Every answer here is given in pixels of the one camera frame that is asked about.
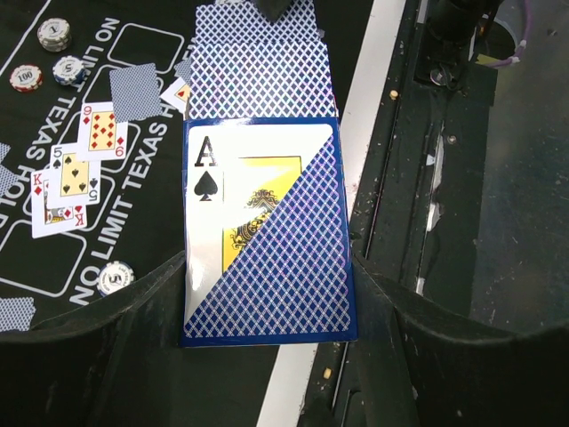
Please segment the king of diamonds card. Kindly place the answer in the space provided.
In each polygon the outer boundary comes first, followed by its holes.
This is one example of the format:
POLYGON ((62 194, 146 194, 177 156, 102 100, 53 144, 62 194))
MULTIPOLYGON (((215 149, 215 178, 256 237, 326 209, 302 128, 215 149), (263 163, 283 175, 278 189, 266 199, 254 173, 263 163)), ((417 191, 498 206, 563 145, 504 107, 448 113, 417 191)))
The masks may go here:
POLYGON ((69 205, 50 208, 49 179, 47 170, 34 171, 30 181, 32 238, 43 238, 62 232, 80 230, 87 226, 84 205, 69 205))

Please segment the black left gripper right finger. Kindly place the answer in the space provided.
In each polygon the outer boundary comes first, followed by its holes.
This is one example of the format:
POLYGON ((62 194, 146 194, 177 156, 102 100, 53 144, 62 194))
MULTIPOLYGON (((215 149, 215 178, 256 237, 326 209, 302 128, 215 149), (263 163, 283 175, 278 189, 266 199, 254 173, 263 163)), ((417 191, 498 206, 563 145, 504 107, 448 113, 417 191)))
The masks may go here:
POLYGON ((433 303, 353 259, 371 426, 565 426, 568 325, 517 334, 433 303))

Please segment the blue playing card deck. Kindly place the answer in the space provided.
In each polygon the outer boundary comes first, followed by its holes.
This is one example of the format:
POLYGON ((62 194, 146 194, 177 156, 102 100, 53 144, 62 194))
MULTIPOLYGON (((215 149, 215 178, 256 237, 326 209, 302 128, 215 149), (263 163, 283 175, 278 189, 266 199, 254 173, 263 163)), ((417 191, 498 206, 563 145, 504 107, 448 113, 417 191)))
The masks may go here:
POLYGON ((199 41, 188 86, 181 345, 355 340, 327 46, 199 41))

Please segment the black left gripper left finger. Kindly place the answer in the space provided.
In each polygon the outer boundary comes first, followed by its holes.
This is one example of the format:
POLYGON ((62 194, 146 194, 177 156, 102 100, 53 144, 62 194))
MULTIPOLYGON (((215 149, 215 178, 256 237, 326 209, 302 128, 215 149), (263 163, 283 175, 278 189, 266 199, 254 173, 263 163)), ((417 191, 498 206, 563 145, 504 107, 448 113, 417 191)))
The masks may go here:
POLYGON ((106 412, 134 415, 155 396, 176 346, 185 254, 96 302, 1 334, 3 426, 94 426, 106 412))

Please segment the blue back card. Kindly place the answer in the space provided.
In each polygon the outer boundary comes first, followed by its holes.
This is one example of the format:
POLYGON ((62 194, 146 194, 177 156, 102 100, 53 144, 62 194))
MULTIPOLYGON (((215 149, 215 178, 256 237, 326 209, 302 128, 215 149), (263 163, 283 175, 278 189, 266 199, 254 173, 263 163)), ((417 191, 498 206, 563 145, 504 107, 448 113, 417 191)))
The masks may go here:
POLYGON ((109 82, 118 123, 161 115, 155 63, 113 69, 109 72, 109 82))
MULTIPOLYGON (((3 162, 5 157, 9 154, 11 147, 7 144, 0 143, 1 147, 1 158, 0 161, 3 162)), ((18 176, 10 171, 4 165, 0 165, 0 197, 3 197, 5 193, 19 180, 18 176)))
POLYGON ((0 299, 0 332, 28 331, 36 313, 32 297, 0 299))
POLYGON ((176 74, 180 77, 187 85, 190 84, 191 74, 192 74, 192 61, 191 59, 186 59, 174 66, 176 74))

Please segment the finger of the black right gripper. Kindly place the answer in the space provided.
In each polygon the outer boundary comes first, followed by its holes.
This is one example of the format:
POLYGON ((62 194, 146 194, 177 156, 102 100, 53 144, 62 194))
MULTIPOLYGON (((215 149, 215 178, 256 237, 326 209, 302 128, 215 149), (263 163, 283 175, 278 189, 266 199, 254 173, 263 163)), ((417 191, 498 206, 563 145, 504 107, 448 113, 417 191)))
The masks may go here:
POLYGON ((270 22, 276 22, 291 6, 292 0, 255 0, 259 12, 270 22))

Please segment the nine of diamonds card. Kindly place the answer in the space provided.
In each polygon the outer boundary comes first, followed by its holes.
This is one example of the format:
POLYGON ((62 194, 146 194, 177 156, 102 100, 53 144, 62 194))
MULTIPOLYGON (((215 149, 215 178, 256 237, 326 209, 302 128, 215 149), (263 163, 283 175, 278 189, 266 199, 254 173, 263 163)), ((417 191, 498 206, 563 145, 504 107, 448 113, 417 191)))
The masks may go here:
POLYGON ((78 124, 76 156, 82 161, 124 159, 128 124, 118 122, 111 101, 86 102, 78 124))

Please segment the blue back card being drawn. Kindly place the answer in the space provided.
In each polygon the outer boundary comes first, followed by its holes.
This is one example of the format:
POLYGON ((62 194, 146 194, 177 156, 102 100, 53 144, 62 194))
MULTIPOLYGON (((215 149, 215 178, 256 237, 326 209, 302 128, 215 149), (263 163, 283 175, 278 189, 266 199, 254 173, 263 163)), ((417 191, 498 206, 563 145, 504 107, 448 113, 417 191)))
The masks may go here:
POLYGON ((204 4, 196 8, 198 44, 256 44, 307 42, 320 39, 315 5, 293 1, 270 21, 253 1, 204 4))

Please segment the five of spades card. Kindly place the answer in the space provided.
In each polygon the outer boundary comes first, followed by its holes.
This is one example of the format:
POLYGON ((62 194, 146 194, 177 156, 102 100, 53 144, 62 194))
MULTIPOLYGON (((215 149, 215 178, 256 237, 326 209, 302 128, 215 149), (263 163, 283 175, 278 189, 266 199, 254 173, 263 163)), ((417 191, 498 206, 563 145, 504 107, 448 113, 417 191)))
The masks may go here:
POLYGON ((78 144, 66 143, 51 148, 49 164, 49 208, 97 205, 101 196, 101 161, 83 161, 78 144))

